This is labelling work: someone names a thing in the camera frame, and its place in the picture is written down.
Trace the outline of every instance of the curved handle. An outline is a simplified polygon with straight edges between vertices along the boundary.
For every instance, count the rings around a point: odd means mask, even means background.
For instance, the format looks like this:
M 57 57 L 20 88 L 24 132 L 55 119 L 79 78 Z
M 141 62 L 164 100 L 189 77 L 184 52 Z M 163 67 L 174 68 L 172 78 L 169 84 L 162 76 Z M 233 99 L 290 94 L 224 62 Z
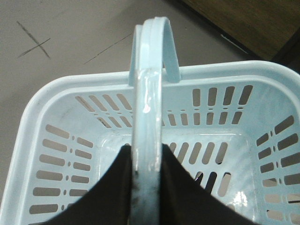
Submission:
M 159 224 L 161 164 L 161 80 L 163 63 L 170 82 L 180 81 L 170 22 L 146 20 L 135 29 L 129 84 L 135 83 L 133 176 L 130 224 Z

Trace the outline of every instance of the plastic basket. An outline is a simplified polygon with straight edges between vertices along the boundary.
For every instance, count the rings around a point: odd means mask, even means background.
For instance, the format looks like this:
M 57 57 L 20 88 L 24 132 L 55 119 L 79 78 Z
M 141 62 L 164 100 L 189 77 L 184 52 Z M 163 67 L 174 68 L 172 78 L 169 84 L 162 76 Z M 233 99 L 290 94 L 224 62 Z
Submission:
M 180 67 L 179 76 L 170 40 L 166 18 L 148 20 L 136 28 L 130 78 L 129 72 L 63 77 L 32 98 L 15 143 L 1 225 L 38 224 L 85 194 L 120 147 L 132 143 L 134 106 L 135 150 L 143 142 L 160 144 L 162 130 L 162 142 L 225 205 L 261 224 L 300 224 L 299 75 L 244 61 Z M 160 76 L 162 56 L 168 74 Z M 154 165 L 151 173 L 158 172 Z

